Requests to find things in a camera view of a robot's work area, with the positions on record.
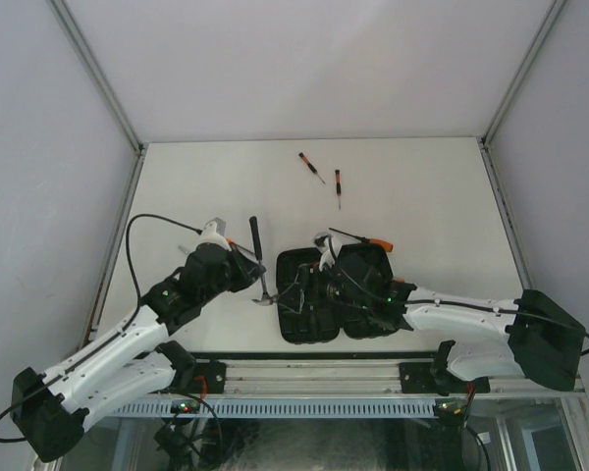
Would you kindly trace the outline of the black plastic tool case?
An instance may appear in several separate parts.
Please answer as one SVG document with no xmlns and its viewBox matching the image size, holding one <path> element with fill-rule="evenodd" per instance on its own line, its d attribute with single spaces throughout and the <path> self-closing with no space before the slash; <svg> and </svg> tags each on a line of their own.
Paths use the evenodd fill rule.
<svg viewBox="0 0 589 471">
<path fill-rule="evenodd" d="M 353 340 L 376 339 L 396 333 L 368 315 L 367 306 L 351 300 L 326 273 L 319 270 L 320 252 L 298 248 L 280 253 L 276 260 L 279 328 L 292 344 L 320 343 L 345 333 Z"/>
</svg>

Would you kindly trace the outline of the small claw hammer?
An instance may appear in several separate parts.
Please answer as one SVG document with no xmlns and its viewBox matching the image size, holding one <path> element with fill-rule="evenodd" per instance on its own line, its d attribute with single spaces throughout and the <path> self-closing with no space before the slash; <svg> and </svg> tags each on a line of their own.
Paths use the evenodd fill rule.
<svg viewBox="0 0 589 471">
<path fill-rule="evenodd" d="M 260 285 L 261 285 L 261 289 L 262 289 L 262 294 L 259 299 L 254 299 L 253 302 L 256 303 L 257 305 L 260 305 L 260 306 L 270 306 L 276 302 L 276 296 L 271 295 L 268 292 L 268 287 L 267 287 L 267 283 L 266 283 L 266 275 L 265 275 L 266 269 L 263 265 L 263 251 L 262 251 L 262 245 L 261 245 L 258 220 L 257 220 L 256 216 L 251 216 L 249 218 L 249 226 L 250 226 L 250 231 L 251 231 L 251 238 L 252 238 L 252 243 L 253 243 L 254 255 L 257 260 L 257 264 L 261 270 L 259 281 L 260 281 Z"/>
</svg>

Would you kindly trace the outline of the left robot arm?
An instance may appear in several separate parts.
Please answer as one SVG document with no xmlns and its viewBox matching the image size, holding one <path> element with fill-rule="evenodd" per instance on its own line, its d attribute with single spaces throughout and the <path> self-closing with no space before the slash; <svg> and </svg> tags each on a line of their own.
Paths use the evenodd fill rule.
<svg viewBox="0 0 589 471">
<path fill-rule="evenodd" d="M 10 416 L 44 463 L 67 454 L 107 414 L 145 394 L 191 388 L 195 369 L 173 334 L 224 292 L 251 287 L 264 267 L 204 242 L 114 328 L 66 360 L 13 380 Z"/>
</svg>

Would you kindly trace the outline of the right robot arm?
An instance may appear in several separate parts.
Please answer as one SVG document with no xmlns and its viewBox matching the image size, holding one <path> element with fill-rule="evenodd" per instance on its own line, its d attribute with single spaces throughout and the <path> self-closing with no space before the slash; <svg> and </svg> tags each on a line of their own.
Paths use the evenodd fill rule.
<svg viewBox="0 0 589 471">
<path fill-rule="evenodd" d="M 337 253 L 300 248 L 276 261 L 281 335 L 293 344 L 439 332 L 433 384 L 451 392 L 483 377 L 523 376 L 573 390 L 586 329 L 545 293 L 516 299 L 440 294 L 395 278 L 385 250 L 350 244 Z"/>
</svg>

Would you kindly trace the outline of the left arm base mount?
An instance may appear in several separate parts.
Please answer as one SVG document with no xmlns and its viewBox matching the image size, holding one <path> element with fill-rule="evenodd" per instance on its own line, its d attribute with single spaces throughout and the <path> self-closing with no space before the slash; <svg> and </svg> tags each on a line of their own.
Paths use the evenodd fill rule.
<svg viewBox="0 0 589 471">
<path fill-rule="evenodd" d="M 223 362 L 210 360 L 198 362 L 181 373 L 174 386 L 185 393 L 206 397 L 224 391 L 227 377 L 227 365 Z"/>
</svg>

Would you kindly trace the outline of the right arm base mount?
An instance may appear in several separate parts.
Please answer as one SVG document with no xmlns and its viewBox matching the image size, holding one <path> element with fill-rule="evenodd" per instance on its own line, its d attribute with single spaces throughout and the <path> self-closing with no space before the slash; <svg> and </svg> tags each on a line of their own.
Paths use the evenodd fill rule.
<svg viewBox="0 0 589 471">
<path fill-rule="evenodd" d="M 433 359 L 420 362 L 403 362 L 399 365 L 403 393 L 437 393 L 448 396 L 451 393 L 488 393 L 489 380 L 486 377 L 466 381 L 457 378 L 447 370 L 448 356 L 455 346 L 454 340 L 443 341 Z"/>
</svg>

